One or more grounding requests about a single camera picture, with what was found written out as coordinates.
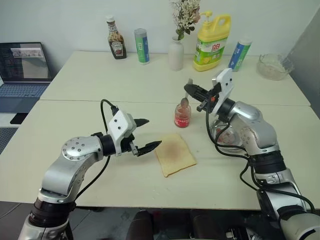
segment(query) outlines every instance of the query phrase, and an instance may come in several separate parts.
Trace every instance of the white vase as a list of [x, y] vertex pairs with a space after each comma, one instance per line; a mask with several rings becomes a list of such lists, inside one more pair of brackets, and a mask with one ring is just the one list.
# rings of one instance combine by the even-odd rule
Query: white vase
[[169, 66], [172, 70], [179, 71], [183, 68], [184, 54], [185, 49], [181, 40], [178, 40], [177, 36], [172, 37], [172, 42], [168, 50]]

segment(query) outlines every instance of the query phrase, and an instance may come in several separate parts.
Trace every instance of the laptop keyboard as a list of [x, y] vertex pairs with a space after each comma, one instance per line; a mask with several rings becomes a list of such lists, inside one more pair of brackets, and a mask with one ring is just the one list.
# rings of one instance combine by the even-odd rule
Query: laptop keyboard
[[46, 85], [9, 85], [0, 87], [0, 97], [40, 98]]

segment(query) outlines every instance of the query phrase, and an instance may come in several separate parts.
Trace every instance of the green label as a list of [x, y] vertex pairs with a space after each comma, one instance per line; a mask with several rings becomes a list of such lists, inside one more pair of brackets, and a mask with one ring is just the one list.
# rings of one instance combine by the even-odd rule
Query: green label
[[207, 65], [219, 61], [225, 49], [227, 37], [218, 41], [201, 41], [198, 39], [194, 61], [198, 65]]
[[250, 48], [250, 45], [244, 45], [243, 46], [243, 50], [241, 52], [241, 55], [239, 56], [238, 62], [236, 63], [235, 67], [234, 67], [234, 72], [237, 72], [239, 70], [239, 68], [241, 67], [241, 64], [243, 62], [243, 60], [245, 59], [245, 56], [247, 55], [247, 52]]
[[138, 54], [139, 62], [143, 63], [145, 62], [145, 51], [144, 51], [144, 41], [142, 37], [137, 37], [135, 39], [136, 44], [136, 52]]

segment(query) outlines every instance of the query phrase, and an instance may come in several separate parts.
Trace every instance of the gray floor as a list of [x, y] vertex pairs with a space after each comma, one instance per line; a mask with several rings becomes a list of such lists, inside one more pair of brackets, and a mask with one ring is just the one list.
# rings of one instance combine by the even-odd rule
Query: gray floor
[[[0, 201], [0, 216], [17, 203]], [[32, 204], [22, 203], [10, 214], [0, 219], [0, 239], [16, 240]], [[131, 220], [139, 208], [105, 208], [102, 212], [75, 209], [70, 214], [70, 224], [75, 240], [126, 239]]]

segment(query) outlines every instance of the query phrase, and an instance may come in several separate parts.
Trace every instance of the bottle label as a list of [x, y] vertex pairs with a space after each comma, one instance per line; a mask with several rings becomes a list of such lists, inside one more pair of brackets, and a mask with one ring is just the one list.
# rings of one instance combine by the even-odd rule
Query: bottle label
[[198, 65], [207, 65], [218, 62], [225, 49], [227, 37], [218, 41], [201, 41], [198, 39], [195, 48], [194, 62]]
[[185, 119], [185, 118], [179, 118], [179, 117], [175, 117], [174, 118], [174, 123], [175, 125], [177, 125], [179, 128], [185, 128], [188, 127], [190, 122], [190, 119]]
[[124, 55], [123, 44], [120, 41], [113, 41], [111, 43], [111, 47], [112, 47], [113, 52], [116, 56], [123, 56]]
[[136, 52], [138, 53], [138, 59], [140, 63], [149, 62], [149, 49], [147, 37], [136, 37]]
[[108, 24], [109, 32], [113, 33], [117, 31], [117, 27], [115, 24]]
[[237, 72], [250, 48], [250, 45], [242, 45], [237, 43], [235, 50], [229, 62], [229, 68], [232, 68], [233, 72]]

